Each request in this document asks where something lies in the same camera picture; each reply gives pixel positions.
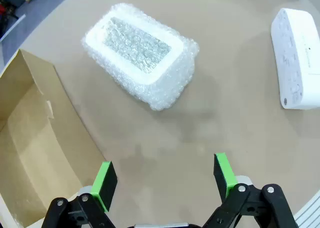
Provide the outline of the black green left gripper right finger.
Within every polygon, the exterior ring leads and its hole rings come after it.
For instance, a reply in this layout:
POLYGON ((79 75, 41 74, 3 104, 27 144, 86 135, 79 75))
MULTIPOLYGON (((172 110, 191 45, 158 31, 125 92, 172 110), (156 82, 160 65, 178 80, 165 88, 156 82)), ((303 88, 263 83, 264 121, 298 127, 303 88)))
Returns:
POLYGON ((236 227, 242 216, 252 216, 259 227, 297 227, 282 188, 267 184, 262 189, 237 180, 225 153, 214 155, 213 174, 221 205, 203 227, 236 227))

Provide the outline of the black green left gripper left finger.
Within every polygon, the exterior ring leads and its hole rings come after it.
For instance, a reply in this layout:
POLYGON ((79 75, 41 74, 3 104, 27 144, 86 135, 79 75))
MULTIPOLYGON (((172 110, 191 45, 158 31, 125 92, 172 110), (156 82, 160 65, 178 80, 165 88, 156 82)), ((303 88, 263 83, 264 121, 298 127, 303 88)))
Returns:
POLYGON ((113 163, 103 162, 89 192, 76 196, 72 201, 64 197, 51 201, 42 227, 114 227, 106 213, 117 182, 113 163))

